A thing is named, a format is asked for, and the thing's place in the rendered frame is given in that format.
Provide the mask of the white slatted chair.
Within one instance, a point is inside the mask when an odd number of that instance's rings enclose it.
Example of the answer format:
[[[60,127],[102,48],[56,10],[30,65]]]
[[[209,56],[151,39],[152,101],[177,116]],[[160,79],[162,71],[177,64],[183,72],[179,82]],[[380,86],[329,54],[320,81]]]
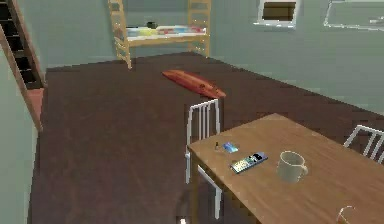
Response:
[[[369,134],[369,139],[362,155],[376,161],[379,164],[384,163],[384,131],[377,130],[364,125],[357,125],[349,137],[344,142],[343,146],[348,148],[353,140],[358,136],[360,131]]]
[[[217,133],[221,132],[220,127],[220,109],[219,109],[219,100],[213,99],[205,101],[199,104],[192,105],[188,111],[188,119],[186,125],[186,145],[192,143],[192,129],[193,129],[193,116],[194,113],[198,114],[198,139],[202,140],[208,138],[211,134],[211,119],[210,119],[210,109],[214,107],[215,110],[215,131]],[[201,167],[198,167],[199,173],[202,177],[208,181],[215,188],[214,196],[214,217],[216,219],[220,218],[220,209],[221,209],[221,199],[222,199],[222,189],[217,186],[213,179],[205,172]]]

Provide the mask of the red surfboard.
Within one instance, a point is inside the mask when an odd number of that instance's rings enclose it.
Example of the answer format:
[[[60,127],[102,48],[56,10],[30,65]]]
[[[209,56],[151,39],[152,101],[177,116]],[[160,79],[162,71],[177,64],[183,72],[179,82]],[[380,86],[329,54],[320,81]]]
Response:
[[[178,85],[208,98],[219,99],[226,96],[217,85],[195,73],[171,69],[163,71],[162,74]]]

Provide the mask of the colourful rectangular remote control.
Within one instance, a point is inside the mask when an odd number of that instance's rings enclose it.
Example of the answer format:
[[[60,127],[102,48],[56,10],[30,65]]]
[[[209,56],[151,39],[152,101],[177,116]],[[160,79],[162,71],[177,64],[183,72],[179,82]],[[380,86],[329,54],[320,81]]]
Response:
[[[268,159],[264,152],[254,153],[230,165],[230,168],[236,173],[242,173],[258,164],[263,163]]]

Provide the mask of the colourful patterned mattress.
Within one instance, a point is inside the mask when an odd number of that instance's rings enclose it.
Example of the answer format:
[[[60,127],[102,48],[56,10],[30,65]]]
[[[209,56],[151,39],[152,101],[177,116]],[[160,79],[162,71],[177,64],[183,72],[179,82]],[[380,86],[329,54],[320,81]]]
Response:
[[[152,36],[152,35],[169,35],[169,34],[185,34],[185,33],[205,33],[205,27],[199,26],[158,26],[157,28],[149,27],[128,27],[128,37]]]

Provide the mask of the wooden bunk bed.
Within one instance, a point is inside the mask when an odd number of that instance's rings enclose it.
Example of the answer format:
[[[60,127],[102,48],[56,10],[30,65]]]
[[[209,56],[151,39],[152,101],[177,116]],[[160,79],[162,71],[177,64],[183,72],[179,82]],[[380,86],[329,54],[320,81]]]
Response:
[[[203,52],[210,56],[210,16],[212,0],[187,0],[187,24],[205,27],[205,33],[185,33],[128,37],[123,0],[107,0],[111,18],[116,56],[132,68],[130,50],[133,47],[187,43],[189,51]]]

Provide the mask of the beige mug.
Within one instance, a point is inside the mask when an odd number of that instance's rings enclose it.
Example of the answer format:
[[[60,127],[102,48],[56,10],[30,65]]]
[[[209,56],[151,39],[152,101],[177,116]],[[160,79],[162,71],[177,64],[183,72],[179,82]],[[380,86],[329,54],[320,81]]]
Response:
[[[308,174],[305,159],[293,151],[282,152],[277,164],[277,174],[286,182],[297,183],[302,177]]]

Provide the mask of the white framed window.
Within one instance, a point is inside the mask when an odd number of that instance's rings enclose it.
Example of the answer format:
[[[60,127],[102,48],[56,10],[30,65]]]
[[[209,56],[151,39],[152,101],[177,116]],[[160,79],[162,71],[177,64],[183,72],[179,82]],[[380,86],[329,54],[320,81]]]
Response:
[[[295,29],[301,0],[260,0],[255,25]]]

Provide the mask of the wooden dining table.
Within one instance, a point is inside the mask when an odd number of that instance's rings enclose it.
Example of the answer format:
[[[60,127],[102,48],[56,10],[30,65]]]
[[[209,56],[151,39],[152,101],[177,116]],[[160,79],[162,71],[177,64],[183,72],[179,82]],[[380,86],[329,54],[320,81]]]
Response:
[[[230,142],[238,151],[228,153]],[[251,224],[336,224],[338,211],[357,208],[357,224],[384,224],[384,166],[294,121],[271,114],[189,146],[191,224],[198,224],[198,167],[245,211]],[[280,153],[294,151],[309,169],[297,183],[277,175]],[[268,159],[236,174],[230,165],[254,153]]]

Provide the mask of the brown wooden staircase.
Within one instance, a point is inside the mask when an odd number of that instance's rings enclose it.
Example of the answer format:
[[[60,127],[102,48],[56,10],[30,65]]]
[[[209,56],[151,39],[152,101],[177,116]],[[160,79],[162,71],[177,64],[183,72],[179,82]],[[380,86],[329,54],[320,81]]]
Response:
[[[17,0],[0,0],[0,47],[38,132],[43,130],[41,108],[47,83],[29,37]]]

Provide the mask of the clear round glass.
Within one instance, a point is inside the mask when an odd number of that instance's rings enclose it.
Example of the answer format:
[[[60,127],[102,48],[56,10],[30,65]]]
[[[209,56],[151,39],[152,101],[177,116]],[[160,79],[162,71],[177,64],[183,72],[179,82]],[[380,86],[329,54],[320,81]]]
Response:
[[[357,224],[357,208],[352,205],[342,207],[335,218],[336,224]]]

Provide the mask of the white framed wall picture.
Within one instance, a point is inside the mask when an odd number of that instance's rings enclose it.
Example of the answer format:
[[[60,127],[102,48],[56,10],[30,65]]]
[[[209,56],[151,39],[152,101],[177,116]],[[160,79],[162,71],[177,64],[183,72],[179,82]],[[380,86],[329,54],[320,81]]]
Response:
[[[327,28],[384,31],[384,0],[329,0]]]

